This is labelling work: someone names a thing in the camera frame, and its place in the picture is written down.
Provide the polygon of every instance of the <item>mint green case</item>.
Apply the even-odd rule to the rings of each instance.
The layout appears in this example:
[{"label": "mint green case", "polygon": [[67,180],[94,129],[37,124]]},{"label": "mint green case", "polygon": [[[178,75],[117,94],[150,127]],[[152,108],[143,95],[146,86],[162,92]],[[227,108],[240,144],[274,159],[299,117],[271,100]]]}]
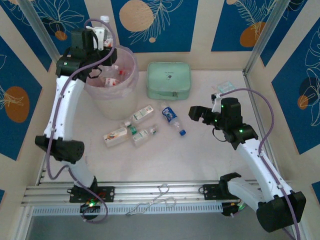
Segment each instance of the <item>mint green case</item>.
[{"label": "mint green case", "polygon": [[151,99],[185,100],[191,89],[190,66],[184,62],[151,62],[146,86]]}]

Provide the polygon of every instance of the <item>white cap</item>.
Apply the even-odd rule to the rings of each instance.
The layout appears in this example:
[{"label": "white cap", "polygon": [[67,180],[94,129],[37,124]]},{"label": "white cap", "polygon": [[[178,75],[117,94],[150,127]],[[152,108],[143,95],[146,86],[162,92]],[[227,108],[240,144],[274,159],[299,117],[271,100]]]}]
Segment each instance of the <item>white cap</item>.
[{"label": "white cap", "polygon": [[100,20],[104,21],[105,23],[109,23],[110,18],[109,16],[103,15],[103,16],[100,16]]}]

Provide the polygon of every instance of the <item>beige circle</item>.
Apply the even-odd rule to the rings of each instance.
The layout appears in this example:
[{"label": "beige circle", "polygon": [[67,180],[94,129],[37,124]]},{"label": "beige circle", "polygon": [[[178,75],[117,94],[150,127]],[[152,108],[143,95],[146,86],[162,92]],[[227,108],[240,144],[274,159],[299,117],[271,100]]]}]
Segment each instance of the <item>beige circle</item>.
[{"label": "beige circle", "polygon": [[10,3],[18,5],[17,0],[8,0]]},{"label": "beige circle", "polygon": [[156,39],[155,39],[154,37],[150,37],[150,38],[149,38],[149,42],[153,44],[153,43],[156,42]]},{"label": "beige circle", "polygon": [[232,5],[238,2],[238,0],[226,0],[226,4]]},{"label": "beige circle", "polygon": [[141,32],[148,29],[154,22],[151,8],[141,0],[130,0],[120,9],[119,17],[125,29]]}]

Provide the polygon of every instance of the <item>bottle label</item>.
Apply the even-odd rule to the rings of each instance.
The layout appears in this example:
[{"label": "bottle label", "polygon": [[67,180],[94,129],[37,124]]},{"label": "bottle label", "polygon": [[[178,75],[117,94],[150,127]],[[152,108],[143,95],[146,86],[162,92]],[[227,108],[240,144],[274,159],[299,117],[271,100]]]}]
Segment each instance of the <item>bottle label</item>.
[{"label": "bottle label", "polygon": [[137,142],[141,139],[147,138],[148,137],[148,132],[147,130],[142,130],[139,133],[137,133],[136,135],[133,136],[133,141]]},{"label": "bottle label", "polygon": [[168,123],[170,123],[172,119],[175,119],[177,117],[175,112],[169,106],[163,109],[162,115],[165,116],[165,118],[168,120]]},{"label": "bottle label", "polygon": [[125,127],[122,127],[118,130],[110,132],[107,135],[104,135],[104,140],[105,141],[112,141],[112,140],[115,140],[116,138],[120,138],[125,135],[127,135],[127,129]]},{"label": "bottle label", "polygon": [[138,121],[138,120],[142,119],[144,116],[153,112],[153,110],[154,109],[150,105],[148,105],[145,108],[142,108],[140,111],[137,111],[136,113],[134,113],[133,120]]},{"label": "bottle label", "polygon": [[132,125],[128,126],[128,129],[131,131],[132,135],[135,135],[138,132],[137,128]]}]

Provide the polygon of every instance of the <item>blue bottle cap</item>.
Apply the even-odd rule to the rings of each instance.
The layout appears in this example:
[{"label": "blue bottle cap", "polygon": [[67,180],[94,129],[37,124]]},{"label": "blue bottle cap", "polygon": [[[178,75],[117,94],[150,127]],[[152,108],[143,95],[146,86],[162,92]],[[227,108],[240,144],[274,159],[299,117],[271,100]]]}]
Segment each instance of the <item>blue bottle cap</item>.
[{"label": "blue bottle cap", "polygon": [[180,131],[179,133],[180,133],[181,136],[186,135],[186,131],[185,131],[185,130],[182,130],[182,131]]}]

